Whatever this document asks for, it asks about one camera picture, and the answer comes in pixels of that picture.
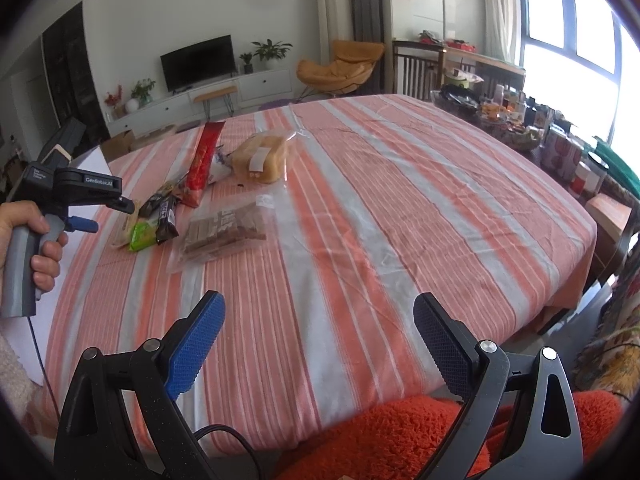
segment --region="green snack package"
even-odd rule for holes
[[[137,252],[156,244],[157,222],[138,222],[131,232],[129,251]]]

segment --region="yellow lounge chair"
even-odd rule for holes
[[[334,60],[329,66],[318,65],[308,59],[298,63],[296,75],[306,85],[299,100],[309,89],[333,96],[353,92],[371,77],[385,52],[384,44],[364,41],[334,40],[333,47]]]

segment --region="purple rug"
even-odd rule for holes
[[[281,106],[287,106],[288,104],[296,102],[295,99],[276,99],[275,101],[269,101],[258,108],[258,110],[271,110],[272,108],[280,108]]]

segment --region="white vase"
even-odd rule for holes
[[[133,112],[138,110],[138,108],[140,108],[140,103],[135,98],[129,99],[124,105],[124,109],[127,111],[127,114],[132,114]]]
[[[268,59],[265,62],[265,65],[267,67],[267,70],[277,70],[280,68],[280,60],[279,59]]]

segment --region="green cloth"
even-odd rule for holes
[[[595,153],[609,165],[609,174],[620,186],[631,192],[640,200],[640,180],[626,162],[614,152],[604,140],[596,137],[598,145]]]

